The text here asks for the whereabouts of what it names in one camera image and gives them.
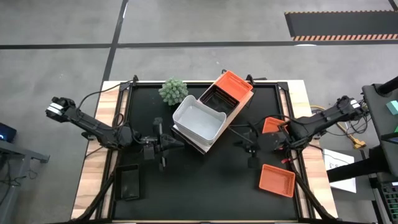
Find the green plant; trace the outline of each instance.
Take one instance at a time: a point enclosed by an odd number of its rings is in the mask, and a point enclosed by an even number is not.
[[[188,95],[187,84],[181,80],[170,78],[162,85],[159,94],[163,98],[163,102],[168,103],[169,106],[181,103]]]

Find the black tray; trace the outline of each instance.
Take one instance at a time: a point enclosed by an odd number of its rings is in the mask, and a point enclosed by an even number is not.
[[[139,166],[137,164],[116,168],[114,195],[116,200],[139,198]]]
[[[199,100],[217,112],[227,116],[239,105],[239,101],[216,85],[212,85]]]

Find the black mat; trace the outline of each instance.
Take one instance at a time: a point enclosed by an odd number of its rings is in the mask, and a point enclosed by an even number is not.
[[[198,98],[208,86],[189,88]],[[268,114],[281,113],[275,85],[255,88],[249,107],[244,108],[233,123],[258,121]],[[156,88],[140,86],[132,100],[130,118],[134,129],[152,134],[152,121],[161,116],[164,132],[171,134],[174,110],[162,102]],[[193,148],[173,151],[168,167],[160,172],[156,162],[141,165],[141,198],[118,201],[114,218],[123,220],[295,220],[294,198],[258,189],[260,170],[247,166],[249,154],[234,147],[238,141],[225,131],[206,155]],[[260,152],[262,163],[286,168],[281,155]],[[139,162],[129,153],[122,165]]]
[[[292,37],[372,34],[377,35],[376,39],[386,39],[389,34],[391,38],[398,34],[398,13],[394,11],[293,12],[286,13],[285,18]]]

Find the orange tray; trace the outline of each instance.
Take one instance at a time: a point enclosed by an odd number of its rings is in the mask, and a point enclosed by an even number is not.
[[[244,81],[241,77],[235,75],[231,71],[226,71],[222,77],[215,83],[233,98],[239,102],[244,96],[253,89],[253,86]]]
[[[291,171],[264,164],[259,187],[275,194],[293,197],[295,176]]]
[[[279,120],[276,118],[268,117],[264,121],[264,127],[262,127],[262,133],[264,134],[264,133],[277,132],[277,131],[279,131],[278,126],[284,122],[285,121],[282,121],[282,120]]]

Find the concrete floor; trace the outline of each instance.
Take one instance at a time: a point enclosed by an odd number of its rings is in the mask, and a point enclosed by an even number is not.
[[[120,6],[121,0],[0,0],[0,45],[111,43]],[[129,2],[119,42],[290,40],[285,11],[380,9],[391,9],[387,0],[137,0]],[[341,95],[361,99],[363,85],[396,76],[397,51],[398,45],[118,49],[110,80],[209,80],[226,68],[242,77],[305,80],[311,104],[329,106]],[[44,111],[53,96],[79,102],[99,90],[108,53],[0,50],[0,122],[18,130],[17,145],[51,154],[48,164],[32,166],[39,176],[26,181],[14,223],[69,219],[87,142],[80,129]],[[83,110],[93,114],[97,99]],[[378,144],[372,125],[358,137]],[[322,146],[351,149],[346,138],[328,134]],[[336,198],[336,206],[344,220],[376,221],[369,202]]]

